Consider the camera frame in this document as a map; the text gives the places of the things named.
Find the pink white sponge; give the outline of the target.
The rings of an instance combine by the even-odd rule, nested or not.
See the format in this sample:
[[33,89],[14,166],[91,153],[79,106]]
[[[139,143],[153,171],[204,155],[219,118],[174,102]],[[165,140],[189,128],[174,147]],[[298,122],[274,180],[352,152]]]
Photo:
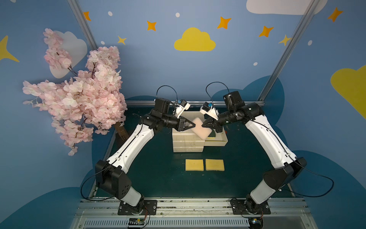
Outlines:
[[211,134],[212,129],[202,127],[203,122],[199,117],[196,117],[192,122],[195,124],[195,127],[191,129],[192,132],[195,133],[200,139],[205,141]]

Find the green scouring sponge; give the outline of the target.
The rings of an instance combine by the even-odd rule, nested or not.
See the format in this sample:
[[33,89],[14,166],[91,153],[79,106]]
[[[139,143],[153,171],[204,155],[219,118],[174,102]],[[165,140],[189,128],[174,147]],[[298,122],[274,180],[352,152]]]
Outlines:
[[208,138],[216,138],[216,132],[212,130]]

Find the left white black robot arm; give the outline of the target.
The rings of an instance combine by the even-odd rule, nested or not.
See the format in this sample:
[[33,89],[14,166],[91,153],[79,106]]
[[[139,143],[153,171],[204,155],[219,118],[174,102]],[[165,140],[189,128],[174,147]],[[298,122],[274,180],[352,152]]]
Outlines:
[[178,102],[172,114],[168,113],[170,104],[171,101],[167,99],[156,98],[154,108],[140,118],[140,123],[121,148],[106,161],[98,161],[95,177],[99,189],[138,210],[144,206],[143,195],[132,187],[127,176],[133,161],[161,129],[170,128],[182,132],[195,127],[192,121],[182,116],[190,108],[187,101]]

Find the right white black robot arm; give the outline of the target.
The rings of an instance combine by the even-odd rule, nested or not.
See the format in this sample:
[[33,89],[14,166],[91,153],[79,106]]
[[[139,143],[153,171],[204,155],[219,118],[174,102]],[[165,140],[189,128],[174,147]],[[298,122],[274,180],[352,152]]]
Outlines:
[[307,161],[297,157],[286,147],[257,103],[246,104],[238,91],[228,93],[223,98],[226,112],[219,113],[209,102],[201,106],[200,112],[209,116],[202,126],[221,133],[225,125],[242,122],[260,143],[273,166],[273,170],[264,173],[262,181],[247,196],[247,208],[254,211],[276,191],[295,179],[303,171]]

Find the pink cherry blossom tree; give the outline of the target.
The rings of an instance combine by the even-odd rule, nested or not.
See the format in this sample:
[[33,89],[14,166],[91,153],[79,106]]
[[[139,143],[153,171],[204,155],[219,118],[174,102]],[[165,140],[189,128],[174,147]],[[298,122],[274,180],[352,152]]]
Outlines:
[[78,151],[77,144],[91,142],[93,134],[106,135],[114,124],[126,119],[127,104],[120,92],[122,78],[117,72],[120,53],[116,46],[92,50],[87,70],[76,72],[71,66],[71,55],[61,47],[63,39],[48,28],[43,35],[48,45],[46,62],[53,69],[67,69],[74,76],[58,84],[48,80],[38,84],[24,81],[23,92],[35,97],[24,103],[52,115],[52,127],[73,156]]

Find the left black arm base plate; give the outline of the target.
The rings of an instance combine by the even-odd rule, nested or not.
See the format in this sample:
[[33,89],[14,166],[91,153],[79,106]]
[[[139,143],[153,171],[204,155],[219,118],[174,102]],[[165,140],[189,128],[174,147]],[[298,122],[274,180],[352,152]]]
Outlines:
[[156,215],[157,200],[144,200],[140,201],[136,206],[127,204],[121,201],[118,209],[118,215]]

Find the right small circuit board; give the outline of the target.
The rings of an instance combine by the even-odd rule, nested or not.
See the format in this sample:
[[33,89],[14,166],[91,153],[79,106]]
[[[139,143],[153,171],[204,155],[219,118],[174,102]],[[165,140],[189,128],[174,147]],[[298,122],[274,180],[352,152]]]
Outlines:
[[260,218],[249,218],[249,229],[262,229],[263,228],[263,219]]

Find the cream drawer cabinet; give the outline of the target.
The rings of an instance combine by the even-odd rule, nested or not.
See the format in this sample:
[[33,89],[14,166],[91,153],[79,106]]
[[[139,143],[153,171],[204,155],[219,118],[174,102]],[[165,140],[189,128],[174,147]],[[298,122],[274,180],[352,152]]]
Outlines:
[[[185,111],[183,117],[190,121],[200,118],[204,122],[204,115],[199,111]],[[196,135],[191,129],[178,132],[172,129],[173,152],[174,153],[202,153],[205,141]]]

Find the aluminium front rail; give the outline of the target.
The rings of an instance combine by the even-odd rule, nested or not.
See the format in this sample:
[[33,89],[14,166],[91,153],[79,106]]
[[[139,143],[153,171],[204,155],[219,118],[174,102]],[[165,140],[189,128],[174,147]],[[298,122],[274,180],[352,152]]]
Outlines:
[[118,215],[120,202],[81,201],[70,228],[127,229],[129,218],[146,219],[141,229],[248,229],[249,218],[263,219],[263,229],[316,229],[303,198],[271,198],[270,215],[234,215],[231,198],[148,198],[156,215]]

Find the dark tree base plate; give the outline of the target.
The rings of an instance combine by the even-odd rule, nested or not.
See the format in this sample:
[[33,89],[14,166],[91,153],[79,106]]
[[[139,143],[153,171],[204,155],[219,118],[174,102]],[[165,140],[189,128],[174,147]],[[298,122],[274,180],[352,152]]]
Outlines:
[[128,140],[129,137],[130,135],[124,127],[117,129],[117,133],[115,136],[117,149],[119,149]]

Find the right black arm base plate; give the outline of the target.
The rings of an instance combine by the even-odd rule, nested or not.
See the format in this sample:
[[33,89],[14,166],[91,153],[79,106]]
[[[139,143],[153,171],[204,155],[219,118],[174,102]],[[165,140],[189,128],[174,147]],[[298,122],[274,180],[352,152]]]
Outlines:
[[270,215],[271,210],[269,208],[268,202],[265,201],[262,204],[256,204],[253,200],[249,199],[237,199],[232,198],[230,201],[230,206],[232,208],[234,215]]

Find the left green circuit board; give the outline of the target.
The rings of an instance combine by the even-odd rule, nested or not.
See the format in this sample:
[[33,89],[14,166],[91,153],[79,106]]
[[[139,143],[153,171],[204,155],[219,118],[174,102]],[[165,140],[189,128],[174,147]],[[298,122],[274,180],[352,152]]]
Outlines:
[[127,223],[128,229],[134,229],[134,228],[143,228],[146,223],[146,219],[143,218],[129,218]]

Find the cream drawer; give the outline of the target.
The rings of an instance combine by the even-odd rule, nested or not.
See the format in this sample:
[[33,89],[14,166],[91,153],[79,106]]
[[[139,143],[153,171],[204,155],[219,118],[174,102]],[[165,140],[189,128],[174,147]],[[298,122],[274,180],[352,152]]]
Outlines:
[[207,138],[205,147],[224,147],[228,142],[226,131],[223,128],[222,133],[216,133],[216,138]]

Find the yellow sponge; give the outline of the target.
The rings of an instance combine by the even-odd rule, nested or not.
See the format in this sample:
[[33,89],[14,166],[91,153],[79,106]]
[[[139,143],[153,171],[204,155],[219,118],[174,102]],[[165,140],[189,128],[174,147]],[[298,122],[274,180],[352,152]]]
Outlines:
[[186,159],[186,171],[204,171],[204,161],[202,159]]
[[206,159],[205,160],[206,171],[225,171],[225,165],[223,159]]

